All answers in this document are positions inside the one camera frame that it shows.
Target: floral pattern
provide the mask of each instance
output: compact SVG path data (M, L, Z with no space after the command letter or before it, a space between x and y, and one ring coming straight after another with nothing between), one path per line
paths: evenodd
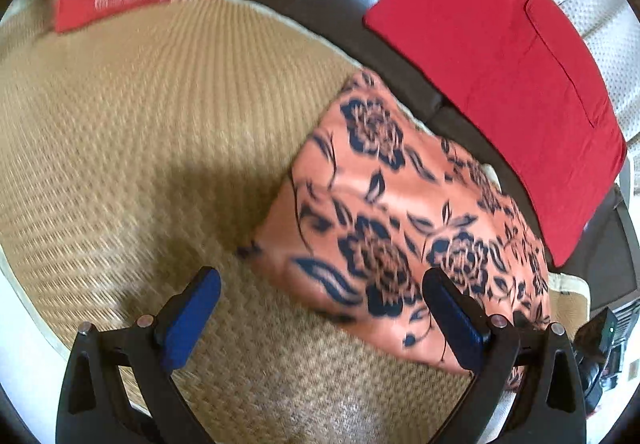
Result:
M345 330L452 372L462 370L423 299L428 268L488 315L550 321L542 241L513 199L461 146L415 128L370 71L309 135L242 254Z

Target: white perforated fabric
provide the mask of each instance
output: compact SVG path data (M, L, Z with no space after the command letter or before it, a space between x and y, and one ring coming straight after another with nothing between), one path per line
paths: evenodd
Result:
M640 194L640 23L626 0L553 0L582 36L607 85Z

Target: bamboo mat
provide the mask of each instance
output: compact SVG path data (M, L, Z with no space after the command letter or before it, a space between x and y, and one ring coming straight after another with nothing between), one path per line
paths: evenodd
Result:
M55 334L130 324L212 265L222 298L174 379L214 439L427 442L466 377L367 347L234 256L353 63L236 0L63 36L48 8L0 28L0 244Z

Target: red fabric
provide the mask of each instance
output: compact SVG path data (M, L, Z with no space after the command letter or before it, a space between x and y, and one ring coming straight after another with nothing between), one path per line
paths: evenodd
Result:
M556 265L626 144L591 53L552 0L380 0L366 25L480 129L526 188Z

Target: metal screw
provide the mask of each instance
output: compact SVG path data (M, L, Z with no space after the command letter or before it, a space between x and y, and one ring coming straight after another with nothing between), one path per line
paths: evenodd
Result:
M136 325L138 325L141 329L145 329L154 324L154 317L151 314L143 314L136 321Z
M497 329L503 329L509 323L507 321L507 318L505 318L502 314L494 314L490 319L491 325L493 325Z
M80 326L78 327L78 333L85 336L90 332L92 328L94 328L94 325L92 323L89 323L88 321L83 321L82 323L80 323Z
M564 336L564 327L560 323L551 323L551 331L556 336Z

